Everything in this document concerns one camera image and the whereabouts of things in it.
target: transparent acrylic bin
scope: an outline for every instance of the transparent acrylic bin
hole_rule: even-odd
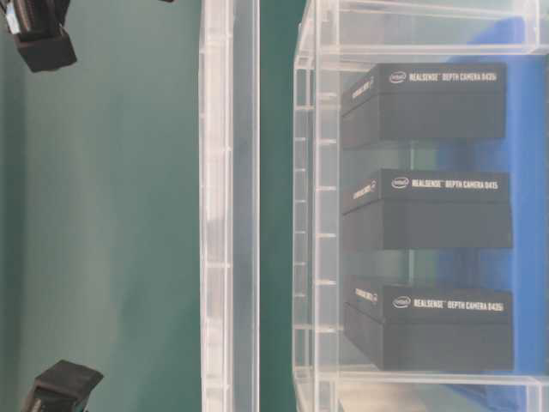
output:
[[[202,410],[259,410],[259,2],[202,2]]]

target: intel realsense depth camera box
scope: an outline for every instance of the intel realsense depth camera box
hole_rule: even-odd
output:
[[[506,173],[381,169],[341,210],[349,251],[513,246]]]
[[[505,64],[378,64],[341,98],[341,147],[505,134]]]
[[[344,304],[345,335],[382,370],[511,370],[512,306],[509,292],[354,277]]]

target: black object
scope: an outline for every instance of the black object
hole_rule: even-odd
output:
[[[341,98],[341,147],[503,138],[505,64],[378,64]]]
[[[382,169],[343,193],[345,250],[509,248],[506,173]]]
[[[354,277],[346,301],[345,335],[382,370],[475,373],[513,368],[511,293]]]
[[[61,360],[35,381],[23,412],[83,412],[103,375]]]
[[[58,70],[76,63],[70,36],[63,28],[70,0],[12,0],[8,5],[3,11],[9,14],[9,7],[13,7],[15,15],[11,18],[16,19],[17,30],[10,27],[15,45],[32,72]]]

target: clear plastic container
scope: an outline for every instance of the clear plastic container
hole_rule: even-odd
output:
[[[259,2],[202,2],[202,410],[259,410]]]
[[[549,410],[548,11],[307,2],[293,107],[302,412]]]

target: box lid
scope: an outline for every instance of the box lid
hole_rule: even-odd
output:
[[[381,169],[341,195],[343,215],[381,199],[427,202],[508,203],[507,173]]]
[[[505,63],[377,64],[341,96],[341,116],[378,94],[504,94],[505,83]]]
[[[384,323],[510,324],[510,292],[483,288],[415,287],[354,277],[347,303]]]

